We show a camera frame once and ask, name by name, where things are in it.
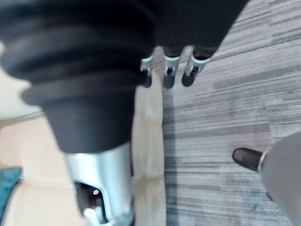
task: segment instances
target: gray striped carpet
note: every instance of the gray striped carpet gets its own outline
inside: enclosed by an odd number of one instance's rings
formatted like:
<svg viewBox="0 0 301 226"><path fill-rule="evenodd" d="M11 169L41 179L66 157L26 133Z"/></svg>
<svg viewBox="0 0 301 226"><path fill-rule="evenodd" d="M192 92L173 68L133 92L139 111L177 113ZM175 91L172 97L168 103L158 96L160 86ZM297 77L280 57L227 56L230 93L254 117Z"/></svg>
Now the gray striped carpet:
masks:
<svg viewBox="0 0 301 226"><path fill-rule="evenodd" d="M187 89L190 51L163 93L167 225L290 226L231 154L301 130L301 1L252 0Z"/></svg>

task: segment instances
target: blue fabric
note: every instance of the blue fabric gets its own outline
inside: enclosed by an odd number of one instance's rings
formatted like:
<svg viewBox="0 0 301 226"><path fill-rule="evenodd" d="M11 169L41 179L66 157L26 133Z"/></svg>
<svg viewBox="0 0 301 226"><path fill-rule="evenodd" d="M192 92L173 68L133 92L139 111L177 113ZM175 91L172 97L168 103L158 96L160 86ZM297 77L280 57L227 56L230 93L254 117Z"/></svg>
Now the blue fabric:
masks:
<svg viewBox="0 0 301 226"><path fill-rule="evenodd" d="M21 175L20 168L0 169L0 224L11 191Z"/></svg>

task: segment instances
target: silver metal column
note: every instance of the silver metal column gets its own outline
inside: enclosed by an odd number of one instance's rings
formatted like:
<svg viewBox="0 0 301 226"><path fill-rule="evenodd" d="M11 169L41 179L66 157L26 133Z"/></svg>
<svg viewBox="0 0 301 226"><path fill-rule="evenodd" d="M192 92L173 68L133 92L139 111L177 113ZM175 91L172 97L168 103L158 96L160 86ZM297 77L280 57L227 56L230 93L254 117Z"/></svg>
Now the silver metal column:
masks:
<svg viewBox="0 0 301 226"><path fill-rule="evenodd" d="M134 220L130 147L125 143L101 153L65 155L73 182L95 187L95 194L102 194L103 207L98 208L104 210L87 207L82 212L93 226L129 226ZM104 211L106 219L97 211Z"/></svg>

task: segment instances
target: white wall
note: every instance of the white wall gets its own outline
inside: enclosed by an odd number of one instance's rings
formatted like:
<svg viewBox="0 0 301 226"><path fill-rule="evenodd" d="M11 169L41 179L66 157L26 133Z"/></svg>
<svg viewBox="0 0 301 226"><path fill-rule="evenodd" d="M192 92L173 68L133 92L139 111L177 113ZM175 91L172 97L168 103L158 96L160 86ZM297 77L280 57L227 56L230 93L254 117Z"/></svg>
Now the white wall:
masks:
<svg viewBox="0 0 301 226"><path fill-rule="evenodd" d="M0 43L0 55L3 49ZM29 86L26 81L9 77L0 67L0 121L39 111L39 108L28 106L20 98L22 90Z"/></svg>

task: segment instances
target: beige cushion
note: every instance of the beige cushion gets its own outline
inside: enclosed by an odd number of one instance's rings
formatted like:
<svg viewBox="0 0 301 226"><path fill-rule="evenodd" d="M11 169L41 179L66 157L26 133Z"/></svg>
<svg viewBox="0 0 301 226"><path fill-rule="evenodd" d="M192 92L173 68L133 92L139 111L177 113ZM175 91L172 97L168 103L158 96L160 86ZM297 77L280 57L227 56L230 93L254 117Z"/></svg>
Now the beige cushion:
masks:
<svg viewBox="0 0 301 226"><path fill-rule="evenodd" d="M136 225L166 224L162 90L139 88L133 126ZM3 226L83 226L63 154L44 117L0 130L0 165L21 166Z"/></svg>

